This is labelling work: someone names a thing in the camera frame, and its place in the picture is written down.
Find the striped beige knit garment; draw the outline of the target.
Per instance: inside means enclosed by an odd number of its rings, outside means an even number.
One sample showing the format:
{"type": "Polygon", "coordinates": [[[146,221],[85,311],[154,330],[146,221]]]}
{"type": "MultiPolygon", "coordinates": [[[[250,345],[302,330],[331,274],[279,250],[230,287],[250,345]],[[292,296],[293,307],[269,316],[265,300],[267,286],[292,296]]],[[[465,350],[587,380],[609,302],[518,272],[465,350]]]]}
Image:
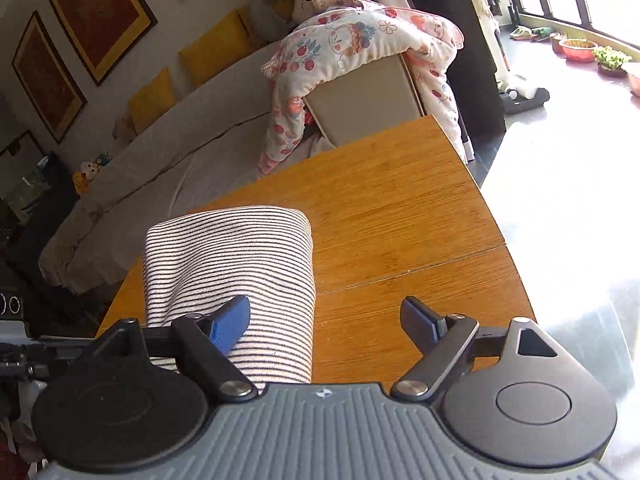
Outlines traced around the striped beige knit garment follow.
{"type": "Polygon", "coordinates": [[[146,324],[213,313],[236,296],[250,322],[230,361],[258,388],[308,384],[314,351],[314,241],[297,209],[246,206],[152,226],[143,253],[146,324]]]}

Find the small plush toys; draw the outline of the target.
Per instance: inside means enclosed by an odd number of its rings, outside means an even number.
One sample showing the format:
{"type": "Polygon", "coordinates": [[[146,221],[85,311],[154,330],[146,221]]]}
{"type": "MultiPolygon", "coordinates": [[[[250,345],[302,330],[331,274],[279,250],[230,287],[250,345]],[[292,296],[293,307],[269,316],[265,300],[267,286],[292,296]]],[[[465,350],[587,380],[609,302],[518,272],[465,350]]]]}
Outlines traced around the small plush toys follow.
{"type": "Polygon", "coordinates": [[[90,191],[91,182],[112,159],[110,154],[103,152],[95,160],[83,162],[80,165],[80,170],[75,171],[72,175],[75,192],[78,195],[87,194],[90,191]]]}

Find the grey covered sofa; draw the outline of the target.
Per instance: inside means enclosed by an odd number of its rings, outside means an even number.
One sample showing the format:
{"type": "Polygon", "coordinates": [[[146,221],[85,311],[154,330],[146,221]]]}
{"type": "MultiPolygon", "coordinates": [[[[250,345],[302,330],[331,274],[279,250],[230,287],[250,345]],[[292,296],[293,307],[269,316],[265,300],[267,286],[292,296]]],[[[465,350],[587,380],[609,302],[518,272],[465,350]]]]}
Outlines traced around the grey covered sofa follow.
{"type": "Polygon", "coordinates": [[[146,231],[329,148],[304,139],[303,98],[336,76],[333,56],[265,47],[186,96],[117,155],[40,254],[75,295],[122,280],[146,231]]]}

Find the beige plush toy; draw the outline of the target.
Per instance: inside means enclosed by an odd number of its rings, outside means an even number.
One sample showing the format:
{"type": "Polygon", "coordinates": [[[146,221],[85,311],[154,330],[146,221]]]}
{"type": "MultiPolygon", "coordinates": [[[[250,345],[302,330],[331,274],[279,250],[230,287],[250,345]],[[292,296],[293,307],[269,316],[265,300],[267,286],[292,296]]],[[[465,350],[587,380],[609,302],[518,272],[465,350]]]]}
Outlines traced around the beige plush toy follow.
{"type": "Polygon", "coordinates": [[[132,142],[138,136],[134,121],[129,113],[123,114],[115,120],[112,137],[127,143],[132,142]]]}

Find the black floor appliance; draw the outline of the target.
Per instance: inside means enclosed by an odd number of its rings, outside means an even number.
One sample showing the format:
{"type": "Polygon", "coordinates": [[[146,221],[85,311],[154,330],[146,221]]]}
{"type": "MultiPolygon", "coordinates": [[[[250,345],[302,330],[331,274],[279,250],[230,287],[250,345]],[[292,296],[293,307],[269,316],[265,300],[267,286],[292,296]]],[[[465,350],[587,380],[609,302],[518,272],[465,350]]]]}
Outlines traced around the black floor appliance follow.
{"type": "Polygon", "coordinates": [[[515,89],[508,89],[500,94],[504,114],[511,116],[536,110],[550,100],[550,93],[546,88],[537,88],[531,98],[515,89]]]}

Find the yellow cushion left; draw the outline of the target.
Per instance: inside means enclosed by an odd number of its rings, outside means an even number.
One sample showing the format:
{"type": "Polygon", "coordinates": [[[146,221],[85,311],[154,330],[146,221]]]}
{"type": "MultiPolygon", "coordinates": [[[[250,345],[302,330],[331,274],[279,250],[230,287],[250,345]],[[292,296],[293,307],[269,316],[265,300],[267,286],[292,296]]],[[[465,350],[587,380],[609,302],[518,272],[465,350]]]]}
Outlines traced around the yellow cushion left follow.
{"type": "Polygon", "coordinates": [[[141,134],[175,104],[174,87],[165,67],[128,101],[134,131],[141,134]]]}

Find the beige chair back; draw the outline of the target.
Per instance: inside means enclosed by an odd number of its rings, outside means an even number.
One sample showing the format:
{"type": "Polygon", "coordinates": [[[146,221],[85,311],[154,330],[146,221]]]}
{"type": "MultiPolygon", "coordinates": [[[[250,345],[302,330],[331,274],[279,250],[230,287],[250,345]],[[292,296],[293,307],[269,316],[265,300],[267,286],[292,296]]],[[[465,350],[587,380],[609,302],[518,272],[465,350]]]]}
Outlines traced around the beige chair back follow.
{"type": "Polygon", "coordinates": [[[305,103],[322,134],[335,146],[425,115],[408,67],[399,55],[380,58],[319,84],[305,103]]]}

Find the red framed picture left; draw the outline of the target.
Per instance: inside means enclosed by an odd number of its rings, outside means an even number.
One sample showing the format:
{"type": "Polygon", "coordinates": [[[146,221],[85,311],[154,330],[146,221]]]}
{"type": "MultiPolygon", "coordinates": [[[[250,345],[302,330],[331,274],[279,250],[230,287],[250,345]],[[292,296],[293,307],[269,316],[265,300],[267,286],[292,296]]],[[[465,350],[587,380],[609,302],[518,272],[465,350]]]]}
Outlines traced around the red framed picture left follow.
{"type": "Polygon", "coordinates": [[[29,102],[60,145],[87,104],[44,26],[32,12],[12,58],[12,67],[29,102]]]}

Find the red framed picture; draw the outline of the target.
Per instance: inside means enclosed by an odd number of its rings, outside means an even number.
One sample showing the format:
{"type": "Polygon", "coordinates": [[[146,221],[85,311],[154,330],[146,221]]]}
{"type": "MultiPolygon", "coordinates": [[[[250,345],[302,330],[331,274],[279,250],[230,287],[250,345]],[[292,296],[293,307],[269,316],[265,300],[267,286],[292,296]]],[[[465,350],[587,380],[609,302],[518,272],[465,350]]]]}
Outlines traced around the red framed picture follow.
{"type": "Polygon", "coordinates": [[[95,84],[149,32],[157,19],[145,0],[49,0],[95,84]]]}
{"type": "Polygon", "coordinates": [[[12,67],[29,102],[60,145],[87,104],[44,26],[32,12],[12,58],[12,67]]]}

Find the yellow cushion middle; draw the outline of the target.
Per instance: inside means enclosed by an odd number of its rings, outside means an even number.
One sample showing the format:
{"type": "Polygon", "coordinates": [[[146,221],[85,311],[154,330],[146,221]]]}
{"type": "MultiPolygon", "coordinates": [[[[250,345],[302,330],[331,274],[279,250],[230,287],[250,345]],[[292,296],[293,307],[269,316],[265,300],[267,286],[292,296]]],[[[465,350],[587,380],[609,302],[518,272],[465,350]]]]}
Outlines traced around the yellow cushion middle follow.
{"type": "Polygon", "coordinates": [[[232,10],[190,46],[179,51],[179,58],[198,88],[254,51],[250,32],[238,9],[232,10]]]}

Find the red bowl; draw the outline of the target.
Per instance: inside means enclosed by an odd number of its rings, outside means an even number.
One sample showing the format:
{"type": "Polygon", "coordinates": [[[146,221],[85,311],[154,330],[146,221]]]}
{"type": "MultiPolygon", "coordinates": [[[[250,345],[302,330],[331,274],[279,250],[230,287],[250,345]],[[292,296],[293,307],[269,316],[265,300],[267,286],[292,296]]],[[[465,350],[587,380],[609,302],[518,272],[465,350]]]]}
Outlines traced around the red bowl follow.
{"type": "Polygon", "coordinates": [[[567,61],[574,63],[591,63],[596,57],[594,56],[594,49],[597,45],[585,39],[568,39],[565,38],[560,41],[560,48],[562,49],[567,61]]]}

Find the pink flower pot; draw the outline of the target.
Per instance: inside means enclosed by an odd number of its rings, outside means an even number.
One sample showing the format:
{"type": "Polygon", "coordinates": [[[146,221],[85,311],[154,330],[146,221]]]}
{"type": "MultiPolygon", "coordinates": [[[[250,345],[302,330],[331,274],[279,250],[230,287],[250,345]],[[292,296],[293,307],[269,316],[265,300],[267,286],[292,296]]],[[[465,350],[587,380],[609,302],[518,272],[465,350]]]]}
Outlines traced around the pink flower pot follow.
{"type": "Polygon", "coordinates": [[[640,63],[628,62],[624,65],[631,93],[640,98],[640,63]]]}

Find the grey neck pillow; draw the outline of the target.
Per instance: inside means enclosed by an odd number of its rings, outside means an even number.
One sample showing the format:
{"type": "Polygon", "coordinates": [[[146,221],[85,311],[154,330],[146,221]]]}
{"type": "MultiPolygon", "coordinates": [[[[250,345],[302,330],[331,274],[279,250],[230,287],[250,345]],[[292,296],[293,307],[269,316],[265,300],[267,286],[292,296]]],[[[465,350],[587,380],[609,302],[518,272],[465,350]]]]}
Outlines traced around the grey neck pillow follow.
{"type": "Polygon", "coordinates": [[[295,27],[294,0],[252,0],[248,6],[250,22],[258,37],[279,41],[295,27]]]}

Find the floral pink quilt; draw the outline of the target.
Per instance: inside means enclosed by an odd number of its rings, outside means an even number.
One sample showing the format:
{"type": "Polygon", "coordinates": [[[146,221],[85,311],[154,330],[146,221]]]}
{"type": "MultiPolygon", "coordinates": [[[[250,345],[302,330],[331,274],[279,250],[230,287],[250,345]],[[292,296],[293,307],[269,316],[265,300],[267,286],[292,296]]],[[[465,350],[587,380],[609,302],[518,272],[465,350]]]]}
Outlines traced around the floral pink quilt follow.
{"type": "Polygon", "coordinates": [[[315,88],[398,54],[424,110],[435,117],[462,162],[469,162],[470,141],[447,81],[463,44],[459,27],[436,14],[372,0],[311,0],[311,16],[280,40],[262,66],[271,86],[271,117],[258,169],[269,174],[303,139],[304,99],[315,88]]]}

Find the red framed picture middle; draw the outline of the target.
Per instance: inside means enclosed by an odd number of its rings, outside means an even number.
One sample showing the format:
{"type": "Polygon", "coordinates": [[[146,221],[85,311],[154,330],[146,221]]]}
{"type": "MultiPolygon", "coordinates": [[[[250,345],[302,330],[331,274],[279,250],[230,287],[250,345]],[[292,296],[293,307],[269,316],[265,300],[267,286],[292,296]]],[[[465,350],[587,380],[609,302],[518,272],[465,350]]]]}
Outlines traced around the red framed picture middle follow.
{"type": "Polygon", "coordinates": [[[145,0],[49,0],[95,84],[149,32],[157,19],[145,0]]]}

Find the white plush bear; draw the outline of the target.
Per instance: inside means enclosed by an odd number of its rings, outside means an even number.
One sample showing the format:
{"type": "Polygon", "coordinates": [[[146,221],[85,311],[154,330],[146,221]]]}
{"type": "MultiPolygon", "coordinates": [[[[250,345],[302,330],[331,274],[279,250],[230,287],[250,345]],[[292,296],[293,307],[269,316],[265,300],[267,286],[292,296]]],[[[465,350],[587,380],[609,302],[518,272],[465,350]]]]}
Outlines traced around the white plush bear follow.
{"type": "Polygon", "coordinates": [[[314,0],[293,0],[292,22],[300,25],[317,14],[314,0]]]}

